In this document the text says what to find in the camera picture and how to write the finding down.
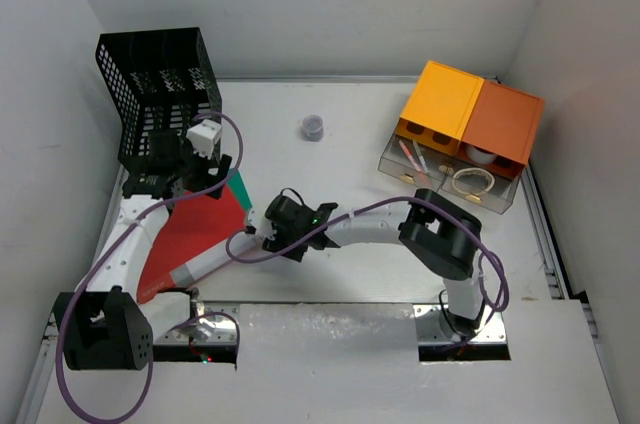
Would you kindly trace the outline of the orange pen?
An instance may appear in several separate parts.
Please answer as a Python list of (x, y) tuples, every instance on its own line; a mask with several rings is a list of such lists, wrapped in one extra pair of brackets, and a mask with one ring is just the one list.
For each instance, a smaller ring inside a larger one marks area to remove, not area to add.
[(426, 173), (423, 171), (421, 166), (418, 164), (416, 158), (410, 152), (410, 150), (407, 147), (407, 145), (402, 140), (399, 141), (399, 145), (400, 145), (400, 148), (402, 149), (402, 151), (404, 152), (405, 156), (407, 157), (407, 159), (409, 160), (409, 162), (413, 166), (413, 168), (418, 172), (421, 180), (428, 186), (429, 185), (429, 180), (427, 179)]

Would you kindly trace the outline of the green pen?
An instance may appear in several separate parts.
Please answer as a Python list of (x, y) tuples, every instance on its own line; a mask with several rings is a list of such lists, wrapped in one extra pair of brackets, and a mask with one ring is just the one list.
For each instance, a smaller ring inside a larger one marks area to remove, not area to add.
[(412, 145), (413, 145), (414, 150), (415, 150), (415, 152), (416, 152), (416, 154), (418, 156), (418, 160), (420, 162), (420, 166), (422, 168), (423, 173), (425, 175), (428, 175), (429, 168), (427, 166), (427, 162), (426, 162), (426, 159), (425, 159), (424, 154), (423, 154), (423, 149), (421, 148), (421, 146), (416, 141), (412, 141)]

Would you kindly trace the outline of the wide grey tape roll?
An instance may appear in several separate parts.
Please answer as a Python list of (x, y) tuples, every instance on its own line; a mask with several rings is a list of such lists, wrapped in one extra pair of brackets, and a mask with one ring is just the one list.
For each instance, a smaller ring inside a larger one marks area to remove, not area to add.
[(497, 158), (495, 153), (477, 148), (471, 144), (466, 145), (466, 154), (471, 161), (480, 165), (489, 165)]

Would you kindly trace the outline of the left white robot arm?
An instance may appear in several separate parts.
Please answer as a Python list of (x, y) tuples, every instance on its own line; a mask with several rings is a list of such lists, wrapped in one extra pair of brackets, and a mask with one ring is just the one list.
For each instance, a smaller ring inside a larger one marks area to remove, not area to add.
[(155, 339), (194, 317), (191, 287), (226, 262), (224, 243), (244, 217), (220, 184), (231, 167), (220, 139), (211, 120), (184, 133), (149, 131), (129, 157), (116, 221), (88, 282), (54, 304), (59, 368), (141, 370)]

